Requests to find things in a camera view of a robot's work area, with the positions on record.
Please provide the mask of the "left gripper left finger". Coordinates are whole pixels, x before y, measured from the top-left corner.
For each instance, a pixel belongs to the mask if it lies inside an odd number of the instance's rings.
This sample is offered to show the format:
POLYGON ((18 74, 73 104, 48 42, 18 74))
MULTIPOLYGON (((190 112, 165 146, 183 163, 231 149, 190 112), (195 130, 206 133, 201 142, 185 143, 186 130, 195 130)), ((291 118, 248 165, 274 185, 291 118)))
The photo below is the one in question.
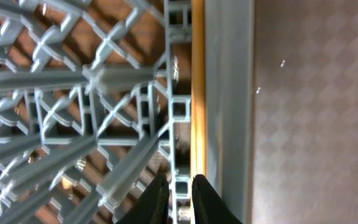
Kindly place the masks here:
POLYGON ((169 184, 164 174, 155 176, 137 203, 117 224, 166 224, 168 222, 169 184))

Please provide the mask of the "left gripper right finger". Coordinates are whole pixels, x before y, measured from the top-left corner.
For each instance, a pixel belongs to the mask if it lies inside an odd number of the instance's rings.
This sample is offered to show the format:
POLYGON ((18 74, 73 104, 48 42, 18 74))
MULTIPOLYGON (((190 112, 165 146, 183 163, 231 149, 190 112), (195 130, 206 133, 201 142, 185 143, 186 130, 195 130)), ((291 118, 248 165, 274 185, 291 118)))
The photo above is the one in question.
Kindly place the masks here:
POLYGON ((202 174, 193 179, 192 202, 196 224, 242 224, 202 174))

